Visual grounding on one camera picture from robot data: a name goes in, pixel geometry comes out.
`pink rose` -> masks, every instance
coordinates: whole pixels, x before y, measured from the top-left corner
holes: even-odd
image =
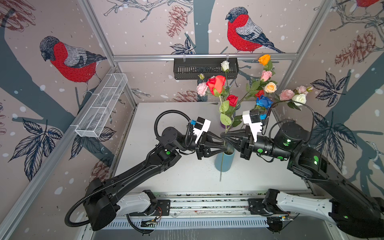
[[[290,100],[294,95],[295,93],[292,90],[285,89],[280,94],[280,101]]]
[[[298,92],[299,94],[305,94],[305,95],[308,94],[308,92],[307,92],[307,88],[304,87],[304,86],[297,87],[296,90],[297,90],[297,92]]]
[[[265,82],[267,81],[270,77],[272,77],[272,72],[271,71],[262,71],[262,76],[260,77],[260,80]]]
[[[200,96],[205,96],[205,92],[207,91],[208,89],[208,86],[206,83],[200,83],[199,85],[197,85],[197,94],[199,94]]]

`white wire basket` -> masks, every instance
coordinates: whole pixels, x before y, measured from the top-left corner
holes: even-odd
[[[100,136],[127,82],[125,74],[111,74],[75,130],[80,137]]]

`white dot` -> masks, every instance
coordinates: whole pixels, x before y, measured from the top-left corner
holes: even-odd
[[[58,187],[58,188],[55,190],[55,194],[56,194],[56,195],[60,195],[62,191],[63,191],[63,187]]]

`black metal basket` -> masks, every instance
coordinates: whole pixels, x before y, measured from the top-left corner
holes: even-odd
[[[218,75],[225,76],[225,72],[221,69],[221,63],[225,60],[227,58],[186,58],[184,62],[183,58],[175,58],[173,73],[177,80],[199,79],[200,73],[204,74],[205,79]],[[239,73],[237,58],[229,58],[228,62],[227,78],[235,79]]]

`pink carnation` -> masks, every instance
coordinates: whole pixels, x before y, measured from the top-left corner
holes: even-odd
[[[292,90],[285,89],[280,94],[280,101],[290,100],[294,95],[295,93]]]
[[[206,83],[200,83],[199,85],[197,85],[197,94],[203,97],[205,96],[207,89],[208,89],[208,86]]]

